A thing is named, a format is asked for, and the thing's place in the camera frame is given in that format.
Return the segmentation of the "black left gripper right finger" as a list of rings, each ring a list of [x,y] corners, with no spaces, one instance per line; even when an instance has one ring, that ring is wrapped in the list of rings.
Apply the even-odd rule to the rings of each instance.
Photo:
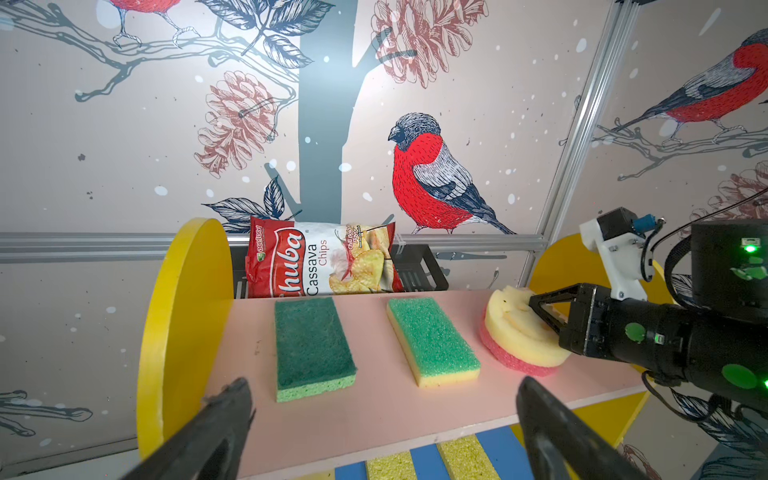
[[[516,407],[534,478],[645,478],[535,378],[521,382]]]

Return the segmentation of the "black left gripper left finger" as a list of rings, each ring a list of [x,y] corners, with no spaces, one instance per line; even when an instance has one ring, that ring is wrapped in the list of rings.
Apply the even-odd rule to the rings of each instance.
[[[235,479],[254,416],[248,381],[240,377],[123,479]]]

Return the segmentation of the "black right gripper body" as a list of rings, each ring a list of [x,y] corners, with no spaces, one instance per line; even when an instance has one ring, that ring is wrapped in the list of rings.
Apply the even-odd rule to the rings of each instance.
[[[559,345],[581,356],[682,375],[695,315],[677,305],[616,300],[606,287],[580,283],[557,293],[570,305],[557,327]]]

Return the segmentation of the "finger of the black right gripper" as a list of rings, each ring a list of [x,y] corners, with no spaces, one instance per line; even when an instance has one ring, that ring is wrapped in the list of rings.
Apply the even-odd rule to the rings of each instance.
[[[559,336],[582,333],[581,285],[533,295],[529,306]]]

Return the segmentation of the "yellow smiley round sponge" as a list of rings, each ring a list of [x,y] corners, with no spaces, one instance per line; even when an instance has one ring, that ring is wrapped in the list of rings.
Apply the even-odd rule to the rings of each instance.
[[[495,290],[486,304],[479,335],[483,345],[503,366],[535,377],[557,371],[571,353],[530,307],[533,293],[506,286]]]

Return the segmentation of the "beige orange-backed sponge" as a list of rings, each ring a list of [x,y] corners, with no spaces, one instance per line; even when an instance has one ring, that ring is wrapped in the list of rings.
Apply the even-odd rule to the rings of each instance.
[[[335,479],[336,479],[335,470],[331,469],[328,471],[317,472],[317,473],[297,477],[294,480],[335,480]]]

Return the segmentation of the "dark green scouring sponge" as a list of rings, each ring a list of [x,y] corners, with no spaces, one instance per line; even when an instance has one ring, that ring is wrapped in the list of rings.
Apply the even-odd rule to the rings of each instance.
[[[330,297],[275,303],[279,403],[352,386],[357,367]]]

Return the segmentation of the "light green sponge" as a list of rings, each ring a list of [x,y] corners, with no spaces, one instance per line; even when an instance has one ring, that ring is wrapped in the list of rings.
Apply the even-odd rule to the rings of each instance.
[[[389,300],[387,315],[419,388],[479,377],[481,362],[433,298]]]

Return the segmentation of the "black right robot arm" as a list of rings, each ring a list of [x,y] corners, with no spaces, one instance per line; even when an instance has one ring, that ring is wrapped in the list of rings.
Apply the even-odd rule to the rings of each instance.
[[[609,284],[579,283],[534,295],[530,308],[572,353],[643,368],[644,385],[683,382],[710,392],[701,423],[735,401],[767,412],[767,223],[694,223],[670,252],[670,304],[649,302],[651,240],[664,223],[620,208],[580,227]]]

